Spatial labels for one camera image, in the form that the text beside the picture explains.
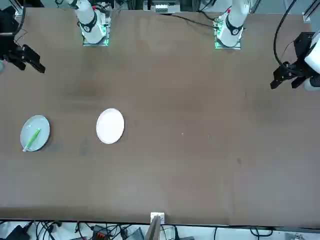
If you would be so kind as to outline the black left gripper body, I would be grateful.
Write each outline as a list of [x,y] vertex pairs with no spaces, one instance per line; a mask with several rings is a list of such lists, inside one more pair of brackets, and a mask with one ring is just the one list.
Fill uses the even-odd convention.
[[301,32],[294,40],[296,61],[294,69],[300,71],[302,75],[313,75],[315,71],[305,62],[305,57],[310,51],[311,42],[315,32]]

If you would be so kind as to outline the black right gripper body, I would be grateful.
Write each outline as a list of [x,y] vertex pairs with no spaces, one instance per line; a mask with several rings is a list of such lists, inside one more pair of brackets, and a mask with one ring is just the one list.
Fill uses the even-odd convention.
[[21,31],[25,20],[25,7],[22,7],[20,22],[15,19],[15,8],[9,6],[0,11],[0,59],[6,54],[21,55],[21,47],[15,43],[16,35]]

